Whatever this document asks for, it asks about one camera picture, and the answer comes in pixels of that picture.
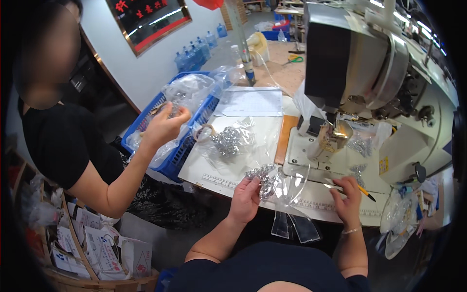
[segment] short sleeve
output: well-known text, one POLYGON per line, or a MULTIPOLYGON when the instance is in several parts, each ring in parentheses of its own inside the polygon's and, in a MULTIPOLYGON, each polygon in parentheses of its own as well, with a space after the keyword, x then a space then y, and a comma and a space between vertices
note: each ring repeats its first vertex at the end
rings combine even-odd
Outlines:
POLYGON ((197 287, 203 286, 198 283, 206 284, 210 274, 218 264, 206 259, 191 260, 184 263, 178 269, 175 276, 170 280, 168 292, 186 292, 197 291, 197 287))
POLYGON ((351 292, 370 292, 370 284, 363 275, 351 276, 346 279, 351 292))
POLYGON ((83 134, 79 125, 63 116, 51 116, 43 122, 37 144, 40 163, 36 166, 45 177, 68 190, 89 163, 83 134))

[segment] yellow warning sticker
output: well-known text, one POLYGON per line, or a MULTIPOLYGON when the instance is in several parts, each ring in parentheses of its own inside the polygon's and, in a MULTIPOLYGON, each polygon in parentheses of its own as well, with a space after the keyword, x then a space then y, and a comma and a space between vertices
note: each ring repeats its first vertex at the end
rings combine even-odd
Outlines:
POLYGON ((380 175, 387 172, 388 170, 389 170, 389 164, 388 164, 388 157, 386 156, 385 158, 380 160, 380 175))

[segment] blue cloth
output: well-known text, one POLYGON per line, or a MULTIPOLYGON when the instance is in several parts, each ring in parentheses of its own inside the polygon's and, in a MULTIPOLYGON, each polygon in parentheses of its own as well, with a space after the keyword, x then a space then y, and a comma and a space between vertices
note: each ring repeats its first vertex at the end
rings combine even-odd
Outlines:
POLYGON ((220 264, 205 259, 184 263, 168 292, 257 292, 276 281, 295 283, 313 292, 369 292, 365 276, 345 279, 324 252, 274 242, 247 247, 220 264))

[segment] black patterned skirt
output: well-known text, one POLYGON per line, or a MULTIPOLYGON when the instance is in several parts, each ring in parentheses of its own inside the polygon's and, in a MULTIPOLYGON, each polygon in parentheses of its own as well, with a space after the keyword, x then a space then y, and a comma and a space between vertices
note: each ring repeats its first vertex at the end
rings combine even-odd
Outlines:
MULTIPOLYGON (((127 158, 120 155, 126 168, 127 158)), ((127 212, 166 229, 184 230, 203 227, 210 209, 184 192, 181 185, 166 184, 144 174, 127 212)))

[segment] hand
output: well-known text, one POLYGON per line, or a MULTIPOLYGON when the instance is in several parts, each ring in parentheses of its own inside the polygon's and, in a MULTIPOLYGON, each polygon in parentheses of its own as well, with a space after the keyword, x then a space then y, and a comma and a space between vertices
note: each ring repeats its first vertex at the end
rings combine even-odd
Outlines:
POLYGON ((236 224, 247 224, 258 212, 260 204, 260 179, 255 177, 253 180, 244 178, 233 192, 232 203, 228 218, 231 218, 236 224))
POLYGON ((144 132, 141 146, 145 145, 148 151, 154 152, 152 156, 165 143, 176 139, 182 124, 188 122, 191 118, 190 111, 185 107, 179 107, 178 115, 169 119, 171 112, 172 103, 168 102, 162 111, 152 119, 144 132))
POLYGON ((342 179, 333 179, 333 183, 341 186, 347 196, 347 198, 342 199, 336 189, 330 190, 336 205, 336 213, 344 222, 344 230, 349 231, 360 227, 361 192, 357 180, 354 177, 343 177, 342 179))

